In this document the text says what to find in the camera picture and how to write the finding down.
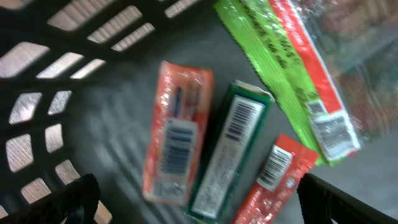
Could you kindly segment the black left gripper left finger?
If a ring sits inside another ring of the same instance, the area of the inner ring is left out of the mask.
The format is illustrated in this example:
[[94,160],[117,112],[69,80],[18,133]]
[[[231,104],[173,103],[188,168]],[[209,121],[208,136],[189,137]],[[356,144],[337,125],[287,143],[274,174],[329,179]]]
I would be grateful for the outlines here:
[[86,174],[27,208],[2,218],[1,224],[93,224],[99,200],[97,178]]

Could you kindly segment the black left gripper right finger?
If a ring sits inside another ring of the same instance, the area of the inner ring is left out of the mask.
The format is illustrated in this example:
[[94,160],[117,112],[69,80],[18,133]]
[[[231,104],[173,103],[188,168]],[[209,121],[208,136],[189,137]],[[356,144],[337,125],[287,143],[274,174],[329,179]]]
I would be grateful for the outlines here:
[[397,220],[307,173],[297,187],[305,224],[397,224]]

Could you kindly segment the red stick packet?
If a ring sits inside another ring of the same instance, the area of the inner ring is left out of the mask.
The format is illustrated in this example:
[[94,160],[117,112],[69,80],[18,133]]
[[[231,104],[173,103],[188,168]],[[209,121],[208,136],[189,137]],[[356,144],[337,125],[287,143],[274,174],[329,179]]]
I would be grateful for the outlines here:
[[272,223],[317,159],[317,152],[280,134],[232,223]]

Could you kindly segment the green white gum box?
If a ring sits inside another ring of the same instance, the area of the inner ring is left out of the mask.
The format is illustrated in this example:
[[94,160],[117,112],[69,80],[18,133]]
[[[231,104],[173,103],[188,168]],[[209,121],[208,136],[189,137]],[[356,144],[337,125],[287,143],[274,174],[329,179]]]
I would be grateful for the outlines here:
[[220,222],[273,101],[273,96],[258,86],[231,82],[211,151],[187,206],[188,216],[206,223]]

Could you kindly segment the orange red small box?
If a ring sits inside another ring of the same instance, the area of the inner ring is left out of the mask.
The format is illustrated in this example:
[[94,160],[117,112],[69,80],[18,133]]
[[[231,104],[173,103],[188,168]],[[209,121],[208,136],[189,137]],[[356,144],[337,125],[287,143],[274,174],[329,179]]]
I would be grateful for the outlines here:
[[192,191],[213,97],[213,72],[163,61],[155,94],[142,193],[185,205]]

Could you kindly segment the green snack bag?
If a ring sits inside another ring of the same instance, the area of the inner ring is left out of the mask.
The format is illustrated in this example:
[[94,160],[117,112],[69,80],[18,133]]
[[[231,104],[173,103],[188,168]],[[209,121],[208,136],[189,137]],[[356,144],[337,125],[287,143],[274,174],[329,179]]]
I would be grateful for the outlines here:
[[397,133],[397,0],[220,0],[215,10],[319,164]]

